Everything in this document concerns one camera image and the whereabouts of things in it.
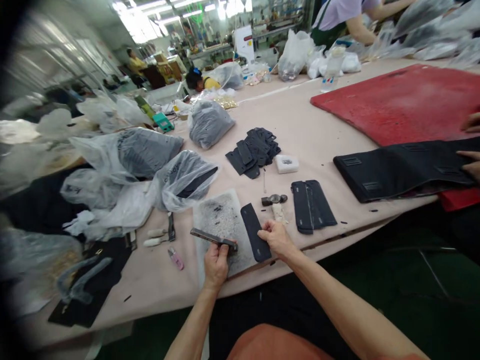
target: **hand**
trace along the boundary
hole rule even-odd
[[[203,287],[216,292],[220,291],[222,284],[227,279],[229,265],[227,264],[227,255],[229,246],[212,243],[203,258],[205,263],[205,283]]]
[[[480,133],[480,112],[471,114],[460,129],[466,133]]]
[[[457,151],[458,155],[466,156],[475,160],[472,163],[463,165],[461,168],[469,172],[476,181],[480,183],[480,152],[477,151]]]
[[[290,239],[287,229],[285,229],[285,226],[281,222],[267,220],[261,228],[263,230],[258,231],[258,236],[268,243],[270,249],[272,249],[283,262],[286,263],[295,254],[300,252],[292,239]]]

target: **plastic bottle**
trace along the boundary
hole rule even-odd
[[[328,93],[337,87],[338,77],[345,58],[345,48],[336,46],[330,49],[328,62],[326,64],[325,76],[322,79],[320,91]]]

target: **purple shirt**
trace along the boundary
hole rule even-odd
[[[325,6],[327,6],[327,0],[318,12],[315,23],[311,28],[330,30],[348,19],[356,18],[358,15],[363,14],[365,10],[376,8],[380,5],[380,2],[381,0],[330,0],[323,20],[319,24],[320,17],[324,13]]]

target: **small white box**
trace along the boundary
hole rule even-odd
[[[276,168],[279,174],[296,173],[299,170],[299,160],[295,156],[275,156]]]

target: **black hair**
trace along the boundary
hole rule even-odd
[[[199,81],[202,81],[203,79],[202,72],[193,66],[185,76],[186,85],[190,90],[195,90],[199,84]]]

